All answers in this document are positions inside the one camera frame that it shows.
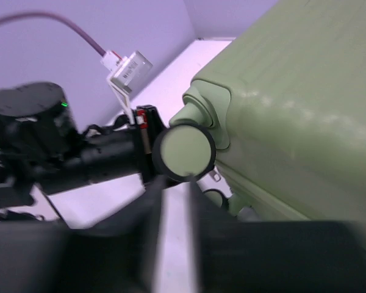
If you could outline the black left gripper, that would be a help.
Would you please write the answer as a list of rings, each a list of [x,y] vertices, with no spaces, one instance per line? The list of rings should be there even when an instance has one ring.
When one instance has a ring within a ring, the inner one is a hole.
[[[105,133],[88,138],[82,147],[66,154],[57,170],[34,168],[38,188],[54,195],[133,174],[138,174],[147,186],[158,174],[152,162],[152,147],[166,127],[155,106],[138,106],[134,114],[144,119],[144,125],[119,130],[105,127]]]

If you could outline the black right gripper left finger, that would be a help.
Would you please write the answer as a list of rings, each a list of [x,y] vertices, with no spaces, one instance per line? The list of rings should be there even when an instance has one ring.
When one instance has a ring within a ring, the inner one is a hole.
[[[84,230],[0,223],[0,292],[151,292],[166,181]]]

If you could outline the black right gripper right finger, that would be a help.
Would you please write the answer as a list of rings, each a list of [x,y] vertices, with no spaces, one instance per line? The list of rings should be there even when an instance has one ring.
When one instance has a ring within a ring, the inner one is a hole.
[[[188,200],[200,292],[366,292],[366,257],[342,222],[243,222],[196,181]]]

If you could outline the light green hard suitcase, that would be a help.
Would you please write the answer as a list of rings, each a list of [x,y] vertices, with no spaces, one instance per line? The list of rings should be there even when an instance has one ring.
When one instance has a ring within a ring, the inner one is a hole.
[[[354,223],[366,249],[366,1],[279,1],[193,77],[234,213]]]

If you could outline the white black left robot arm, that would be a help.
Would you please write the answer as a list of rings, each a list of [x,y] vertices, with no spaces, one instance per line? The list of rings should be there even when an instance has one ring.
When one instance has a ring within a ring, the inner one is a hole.
[[[52,82],[0,90],[0,222],[42,220],[32,206],[34,186],[45,197],[138,174],[157,175],[151,149],[165,129],[152,105],[117,116],[108,126],[78,132],[65,92]]]

